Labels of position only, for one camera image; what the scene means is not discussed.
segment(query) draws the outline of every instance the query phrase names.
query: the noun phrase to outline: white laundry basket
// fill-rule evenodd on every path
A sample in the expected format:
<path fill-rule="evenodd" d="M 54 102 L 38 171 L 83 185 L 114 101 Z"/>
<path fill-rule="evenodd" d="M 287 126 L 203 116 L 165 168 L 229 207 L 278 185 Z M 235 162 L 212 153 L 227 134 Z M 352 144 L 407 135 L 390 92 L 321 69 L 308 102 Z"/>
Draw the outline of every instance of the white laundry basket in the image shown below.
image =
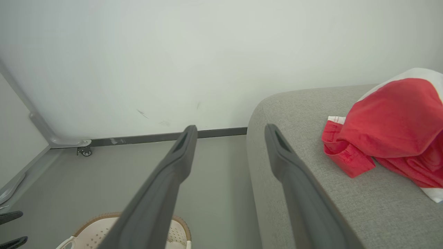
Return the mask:
<path fill-rule="evenodd" d="M 120 214 L 120 212 L 107 213 L 91 219 L 73 236 L 63 241 L 57 249 L 96 249 Z M 176 215 L 171 220 L 165 249 L 191 249 L 189 227 L 183 219 Z"/>

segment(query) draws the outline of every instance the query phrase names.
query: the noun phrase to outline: red and white cloth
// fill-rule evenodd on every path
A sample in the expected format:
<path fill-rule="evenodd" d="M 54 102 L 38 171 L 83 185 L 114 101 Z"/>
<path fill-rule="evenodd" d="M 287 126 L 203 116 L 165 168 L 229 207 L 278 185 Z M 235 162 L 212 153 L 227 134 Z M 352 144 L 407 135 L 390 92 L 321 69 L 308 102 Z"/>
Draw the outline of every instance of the red and white cloth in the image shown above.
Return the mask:
<path fill-rule="evenodd" d="M 346 117 L 328 117 L 324 152 L 351 178 L 375 167 L 411 179 L 443 201 L 443 74 L 414 68 L 360 98 Z"/>

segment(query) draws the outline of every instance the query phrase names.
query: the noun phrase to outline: gray fabric upholstery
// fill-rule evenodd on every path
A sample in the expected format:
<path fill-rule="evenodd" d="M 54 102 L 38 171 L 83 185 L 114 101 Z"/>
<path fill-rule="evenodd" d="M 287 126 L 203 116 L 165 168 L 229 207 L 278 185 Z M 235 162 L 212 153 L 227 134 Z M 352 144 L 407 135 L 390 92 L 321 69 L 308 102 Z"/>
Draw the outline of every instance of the gray fabric upholstery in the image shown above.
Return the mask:
<path fill-rule="evenodd" d="M 384 167 L 349 178 L 324 153 L 328 116 L 345 116 L 375 85 L 307 89 L 263 100 L 248 126 L 247 151 L 264 249 L 295 248 L 281 184 L 269 166 L 264 126 L 276 124 L 367 249 L 443 248 L 443 204 Z"/>

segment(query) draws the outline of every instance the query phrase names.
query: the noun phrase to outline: black caster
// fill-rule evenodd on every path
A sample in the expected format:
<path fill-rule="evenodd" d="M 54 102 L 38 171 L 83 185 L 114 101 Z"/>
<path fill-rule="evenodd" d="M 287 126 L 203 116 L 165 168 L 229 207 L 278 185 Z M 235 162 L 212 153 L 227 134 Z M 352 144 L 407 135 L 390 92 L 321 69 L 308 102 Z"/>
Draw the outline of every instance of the black caster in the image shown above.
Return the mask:
<path fill-rule="evenodd" d="M 91 147 L 88 145 L 86 147 L 78 147 L 77 148 L 77 155 L 82 154 L 83 156 L 90 156 L 92 155 Z"/>

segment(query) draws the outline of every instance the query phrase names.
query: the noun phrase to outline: wheel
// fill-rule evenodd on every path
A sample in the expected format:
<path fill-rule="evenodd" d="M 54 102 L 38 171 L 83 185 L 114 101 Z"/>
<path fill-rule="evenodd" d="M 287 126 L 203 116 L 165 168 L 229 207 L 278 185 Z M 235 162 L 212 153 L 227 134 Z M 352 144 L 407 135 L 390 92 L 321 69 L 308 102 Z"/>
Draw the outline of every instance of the wheel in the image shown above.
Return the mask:
<path fill-rule="evenodd" d="M 92 155 L 92 151 L 83 151 L 83 152 L 82 152 L 82 155 L 84 155 L 84 156 L 90 156 L 90 155 Z"/>

